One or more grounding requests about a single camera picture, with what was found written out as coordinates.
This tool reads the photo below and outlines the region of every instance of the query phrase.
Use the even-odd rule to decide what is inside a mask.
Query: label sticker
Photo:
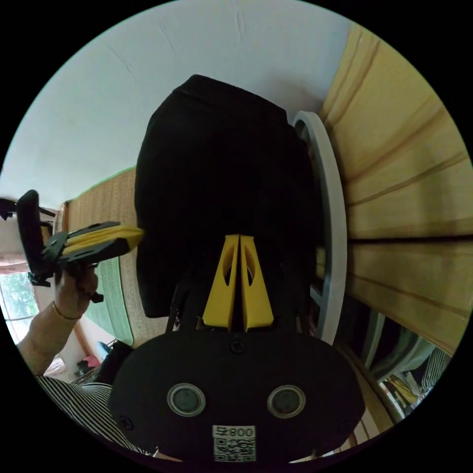
[[[216,462],[256,461],[254,425],[214,425],[212,436]]]

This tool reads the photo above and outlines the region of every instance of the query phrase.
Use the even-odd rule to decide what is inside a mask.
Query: person's hand
[[[87,268],[79,280],[63,271],[56,285],[54,302],[58,311],[68,319],[78,319],[87,310],[90,297],[97,290],[98,278],[94,268]]]

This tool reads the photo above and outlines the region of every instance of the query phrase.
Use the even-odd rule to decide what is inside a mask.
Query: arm
[[[17,345],[33,374],[44,374],[64,348],[75,324],[87,310],[97,282],[94,270],[89,269],[77,289],[76,280],[63,272],[55,287],[54,302],[33,318],[28,333]]]

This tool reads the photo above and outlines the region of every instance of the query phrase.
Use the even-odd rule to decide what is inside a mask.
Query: bamboo mat
[[[128,169],[81,194],[69,203],[68,230],[73,232],[93,223],[118,221],[136,225],[135,168]],[[120,257],[120,277],[128,320],[137,348],[146,341],[162,335],[167,318],[149,319],[144,315],[136,279],[136,253]]]

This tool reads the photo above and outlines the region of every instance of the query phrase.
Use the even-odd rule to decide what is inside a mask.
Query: bracelet
[[[61,311],[58,309],[58,306],[56,305],[56,303],[53,301],[53,307],[54,307],[54,311],[63,319],[65,320],[79,320],[80,317],[76,317],[76,318],[70,318],[70,317],[64,317],[62,314],[61,314]]]

